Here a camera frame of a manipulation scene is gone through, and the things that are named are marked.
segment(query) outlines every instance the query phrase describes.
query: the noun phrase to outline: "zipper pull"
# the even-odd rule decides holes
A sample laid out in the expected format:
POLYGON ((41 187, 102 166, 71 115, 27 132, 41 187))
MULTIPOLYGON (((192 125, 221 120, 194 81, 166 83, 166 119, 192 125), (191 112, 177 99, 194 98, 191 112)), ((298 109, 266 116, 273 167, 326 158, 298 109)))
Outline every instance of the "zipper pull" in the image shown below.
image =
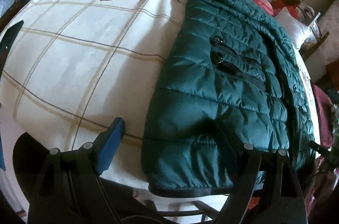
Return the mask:
POLYGON ((221 38, 220 36, 214 36, 214 37, 212 37, 212 38, 210 39, 210 42, 211 42, 212 44, 216 44, 216 43, 221 44, 221 45, 224 44, 224 42, 222 41, 222 38, 221 38))
POLYGON ((214 51, 211 55, 211 61, 213 64, 218 66, 220 63, 222 63, 224 60, 222 58, 222 53, 218 51, 214 51))

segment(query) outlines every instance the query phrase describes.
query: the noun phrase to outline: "green quilted jacket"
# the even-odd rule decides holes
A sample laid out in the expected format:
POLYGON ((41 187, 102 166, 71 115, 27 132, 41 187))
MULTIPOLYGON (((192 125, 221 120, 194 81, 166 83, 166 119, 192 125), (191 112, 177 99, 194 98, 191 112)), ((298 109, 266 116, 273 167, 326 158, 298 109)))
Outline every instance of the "green quilted jacket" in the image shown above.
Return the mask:
POLYGON ((295 169, 314 160, 292 43, 251 0, 188 0, 147 113, 141 161, 150 191, 169 197, 230 192, 229 162, 211 132, 216 118, 243 143, 285 149, 295 169))

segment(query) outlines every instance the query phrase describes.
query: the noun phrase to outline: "white bedsheet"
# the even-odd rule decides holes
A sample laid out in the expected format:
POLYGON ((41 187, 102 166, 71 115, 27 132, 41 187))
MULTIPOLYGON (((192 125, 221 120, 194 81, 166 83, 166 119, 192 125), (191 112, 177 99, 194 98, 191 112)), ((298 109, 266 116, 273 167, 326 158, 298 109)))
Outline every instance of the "white bedsheet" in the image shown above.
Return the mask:
MULTIPOLYGON (((32 0, 7 26, 24 20, 0 102, 45 147, 62 151, 93 141, 122 117, 126 135, 102 177, 147 189, 140 163, 146 113, 186 1, 32 0)), ((319 139, 309 75, 296 54, 319 139)))
POLYGON ((299 73, 301 76, 301 80, 304 84, 306 95, 307 95, 307 100, 308 100, 308 105, 311 111, 311 120, 313 123, 313 133, 314 133, 314 138, 315 142, 320 145, 320 131, 319 131, 319 121, 318 121, 318 113, 317 113, 317 108, 316 108, 316 103, 311 87, 311 78, 310 74, 307 71, 307 68, 305 66, 305 62, 301 58, 301 55, 295 47, 293 47, 295 55, 296 55, 296 60, 297 64, 299 67, 299 73))

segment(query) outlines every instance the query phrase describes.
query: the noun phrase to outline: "wooden cabinet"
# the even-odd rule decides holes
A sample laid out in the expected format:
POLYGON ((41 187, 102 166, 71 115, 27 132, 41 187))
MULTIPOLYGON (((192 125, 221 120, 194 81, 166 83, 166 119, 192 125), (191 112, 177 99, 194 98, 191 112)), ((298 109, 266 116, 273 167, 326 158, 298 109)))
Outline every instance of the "wooden cabinet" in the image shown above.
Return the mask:
POLYGON ((334 89, 339 92, 339 59, 328 64, 326 70, 334 89))

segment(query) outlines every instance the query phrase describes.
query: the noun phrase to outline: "jacket zipper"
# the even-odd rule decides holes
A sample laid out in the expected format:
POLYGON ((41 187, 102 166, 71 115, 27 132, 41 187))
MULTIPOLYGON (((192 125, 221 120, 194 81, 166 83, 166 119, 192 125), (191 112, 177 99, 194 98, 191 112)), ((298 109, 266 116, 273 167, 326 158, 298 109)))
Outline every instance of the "jacket zipper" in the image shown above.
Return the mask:
POLYGON ((243 79, 247 82, 250 82, 250 83, 254 84, 257 88, 259 88, 261 91, 266 90, 266 86, 261 80, 257 79, 256 77, 253 77, 251 75, 244 73, 243 71, 241 71, 238 67, 236 67, 232 63, 224 61, 223 60, 223 54, 221 52, 218 52, 218 51, 212 52, 211 53, 211 61, 214 65, 216 65, 216 67, 219 70, 221 70, 221 71, 223 71, 227 74, 230 74, 232 76, 243 79))
POLYGON ((227 44, 225 44, 222 40, 221 37, 219 36, 215 36, 215 37, 212 37, 210 39, 210 43, 218 48, 219 50, 223 51, 224 53, 226 53, 227 55, 241 61, 241 62, 245 62, 249 65, 252 65, 253 67, 259 69, 259 70, 262 70, 262 67, 261 65, 257 62, 257 60, 255 59, 252 59, 252 58, 248 58, 246 56, 242 56, 242 55, 239 55, 238 53, 236 53, 231 47, 229 47, 227 44))

